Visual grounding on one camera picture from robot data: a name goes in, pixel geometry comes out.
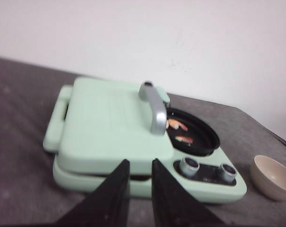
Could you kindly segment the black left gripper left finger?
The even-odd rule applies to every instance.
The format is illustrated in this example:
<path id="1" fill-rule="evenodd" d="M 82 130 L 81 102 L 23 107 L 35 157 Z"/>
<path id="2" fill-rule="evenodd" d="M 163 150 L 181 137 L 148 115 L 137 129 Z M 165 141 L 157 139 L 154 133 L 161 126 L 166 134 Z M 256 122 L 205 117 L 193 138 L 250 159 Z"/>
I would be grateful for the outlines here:
<path id="1" fill-rule="evenodd" d="M 57 227 L 125 227 L 130 202 L 130 162 L 123 160 Z"/>

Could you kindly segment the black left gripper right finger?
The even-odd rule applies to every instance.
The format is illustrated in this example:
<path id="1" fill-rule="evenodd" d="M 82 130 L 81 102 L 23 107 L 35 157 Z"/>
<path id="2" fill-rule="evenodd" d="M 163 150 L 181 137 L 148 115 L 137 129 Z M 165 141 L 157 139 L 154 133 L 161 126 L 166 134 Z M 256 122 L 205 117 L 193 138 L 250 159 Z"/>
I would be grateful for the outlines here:
<path id="1" fill-rule="evenodd" d="M 152 162 L 152 204 L 157 227 L 229 226 L 191 196 L 159 159 Z"/>

